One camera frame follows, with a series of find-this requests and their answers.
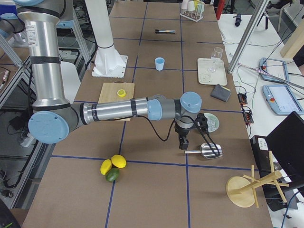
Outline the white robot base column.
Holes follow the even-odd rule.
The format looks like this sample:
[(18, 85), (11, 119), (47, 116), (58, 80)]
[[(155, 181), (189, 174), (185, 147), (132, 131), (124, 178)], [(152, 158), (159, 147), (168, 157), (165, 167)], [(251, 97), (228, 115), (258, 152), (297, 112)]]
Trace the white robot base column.
[(120, 55), (115, 49), (106, 1), (85, 3), (98, 47), (92, 76), (123, 78), (128, 56)]

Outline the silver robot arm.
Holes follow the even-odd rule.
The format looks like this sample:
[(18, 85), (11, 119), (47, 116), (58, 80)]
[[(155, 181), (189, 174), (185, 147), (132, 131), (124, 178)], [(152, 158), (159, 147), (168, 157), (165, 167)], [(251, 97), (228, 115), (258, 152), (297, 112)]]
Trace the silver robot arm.
[(202, 117), (200, 95), (186, 92), (177, 99), (154, 95), (107, 103), (76, 103), (65, 92), (57, 39), (57, 26), (73, 12), (73, 4), (67, 0), (17, 0), (15, 4), (18, 18), (25, 24), (36, 88), (33, 115), (28, 122), (35, 139), (54, 144), (92, 122), (144, 117), (148, 121), (171, 119), (179, 136), (179, 148), (188, 147), (187, 134), (198, 128)]

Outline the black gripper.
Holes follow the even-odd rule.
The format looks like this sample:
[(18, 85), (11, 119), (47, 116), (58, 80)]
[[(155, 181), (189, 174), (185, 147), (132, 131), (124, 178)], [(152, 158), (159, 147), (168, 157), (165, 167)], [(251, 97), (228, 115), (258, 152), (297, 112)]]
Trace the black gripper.
[(192, 129), (198, 130), (203, 139), (206, 139), (205, 134), (209, 134), (207, 120), (207, 117), (203, 113), (198, 113), (196, 118), (183, 115), (181, 119), (175, 122), (174, 129), (179, 136), (181, 150), (188, 148), (189, 140), (187, 139), (187, 135)]

